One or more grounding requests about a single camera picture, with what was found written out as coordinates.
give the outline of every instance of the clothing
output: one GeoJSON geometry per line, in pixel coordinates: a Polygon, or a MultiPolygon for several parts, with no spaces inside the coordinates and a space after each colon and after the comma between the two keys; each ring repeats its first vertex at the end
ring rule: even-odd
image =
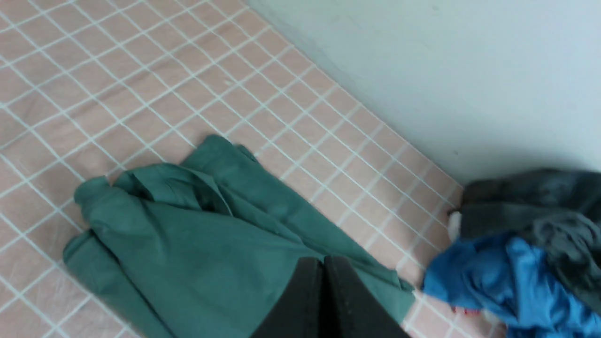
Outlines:
{"type": "Polygon", "coordinates": [[[547,252],[555,276],[601,313],[601,173],[538,170],[469,184],[461,237],[511,231],[547,252]]]}
{"type": "Polygon", "coordinates": [[[488,309],[508,338],[597,338],[601,317],[550,272],[546,253],[519,237],[457,241],[426,271],[427,295],[467,309],[488,309]]]}
{"type": "Polygon", "coordinates": [[[91,230],[66,246],[67,268],[148,338],[248,338],[301,257],[347,257],[396,321],[413,303],[395,271],[216,135],[181,165],[91,179],[75,202],[91,230]]]}

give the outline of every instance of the dark gray fabric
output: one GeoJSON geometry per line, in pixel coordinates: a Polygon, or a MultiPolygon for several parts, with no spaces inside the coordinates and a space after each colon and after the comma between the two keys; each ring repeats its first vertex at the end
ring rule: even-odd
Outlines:
{"type": "Polygon", "coordinates": [[[461,237],[515,232],[547,252],[567,288],[601,314],[601,173],[537,170],[470,183],[461,237]]]}

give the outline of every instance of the teal fabric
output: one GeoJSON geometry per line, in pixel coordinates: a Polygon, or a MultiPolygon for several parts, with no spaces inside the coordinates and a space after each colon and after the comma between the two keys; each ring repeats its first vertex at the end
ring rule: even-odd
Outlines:
{"type": "Polygon", "coordinates": [[[399,322],[413,303],[395,271],[216,135],[181,165],[91,179],[75,202],[91,230],[67,268],[148,338],[249,337],[301,257],[348,257],[399,322]]]}

